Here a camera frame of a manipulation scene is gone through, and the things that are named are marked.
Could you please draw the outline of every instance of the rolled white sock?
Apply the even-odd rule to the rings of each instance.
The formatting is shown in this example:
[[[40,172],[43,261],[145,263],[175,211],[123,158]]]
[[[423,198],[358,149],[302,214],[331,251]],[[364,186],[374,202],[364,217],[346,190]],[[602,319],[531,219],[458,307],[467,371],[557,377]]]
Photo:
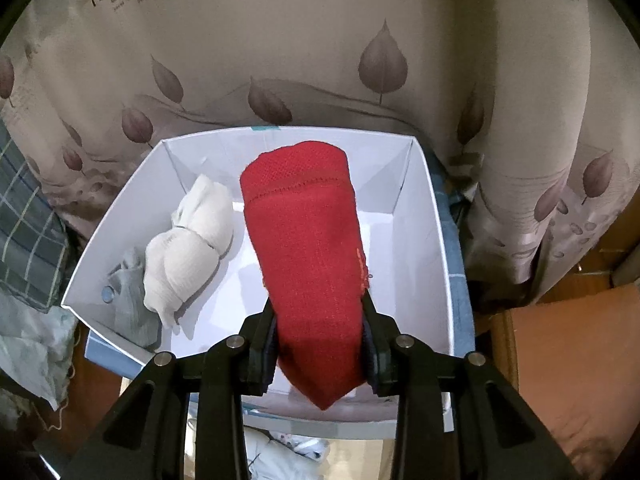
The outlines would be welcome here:
[[[172,223],[145,251],[144,304],[158,313],[165,328],[175,324],[175,312],[216,272],[231,244],[231,194],[201,175],[172,214]]]

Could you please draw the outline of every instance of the light blue cloth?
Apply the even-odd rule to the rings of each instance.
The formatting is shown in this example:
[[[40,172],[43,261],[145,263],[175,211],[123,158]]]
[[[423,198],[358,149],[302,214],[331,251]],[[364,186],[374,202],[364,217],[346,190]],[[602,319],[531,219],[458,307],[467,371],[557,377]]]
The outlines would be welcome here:
[[[0,289],[0,368],[54,410],[66,396],[77,322],[59,306],[39,312]]]

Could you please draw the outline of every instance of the open white box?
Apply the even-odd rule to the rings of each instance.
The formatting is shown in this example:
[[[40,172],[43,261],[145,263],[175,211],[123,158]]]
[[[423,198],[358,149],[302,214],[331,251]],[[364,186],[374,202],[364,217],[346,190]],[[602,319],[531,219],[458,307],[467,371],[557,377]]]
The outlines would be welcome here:
[[[267,297],[244,225],[239,176],[260,153],[303,140],[322,140],[347,154],[372,275],[370,294],[377,311],[392,316],[402,332],[420,338],[436,352],[452,354],[449,277],[424,154],[413,137],[379,132],[233,128],[161,141],[96,229],[62,299],[63,306],[120,351],[146,364],[153,354],[112,330],[113,310],[100,294],[125,250],[133,246],[143,250],[151,238],[171,227],[171,213],[196,177],[204,173],[231,191],[234,240],[213,279],[180,310],[179,327],[162,331],[158,351],[168,350],[178,357],[197,354],[237,333],[246,316],[262,311]],[[322,412],[293,389],[279,369],[264,396],[245,397],[243,402],[250,413],[259,415],[260,427],[345,437],[344,431],[335,430],[338,422],[350,428],[346,432],[350,438],[392,438],[398,410],[394,400],[377,398],[364,384]],[[285,428],[283,417],[310,425],[305,433],[300,425]]]

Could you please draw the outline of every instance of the brown leather cushion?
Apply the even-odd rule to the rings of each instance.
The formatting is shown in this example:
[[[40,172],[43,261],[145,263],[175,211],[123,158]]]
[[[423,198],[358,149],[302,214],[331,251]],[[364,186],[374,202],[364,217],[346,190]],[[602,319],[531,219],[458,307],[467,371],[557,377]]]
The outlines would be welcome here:
[[[640,292],[627,285],[507,317],[514,348],[508,321],[492,321],[492,336],[500,323],[507,333],[494,343],[507,355],[498,366],[515,370],[522,397],[586,477],[599,478],[640,421]]]

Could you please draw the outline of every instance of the checkered blue cloth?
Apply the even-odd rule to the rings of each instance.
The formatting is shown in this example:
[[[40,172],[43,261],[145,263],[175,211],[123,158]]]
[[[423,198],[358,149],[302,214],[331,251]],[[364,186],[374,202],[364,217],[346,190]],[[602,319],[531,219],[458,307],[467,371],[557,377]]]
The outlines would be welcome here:
[[[0,121],[0,287],[46,312],[68,264],[66,229]]]

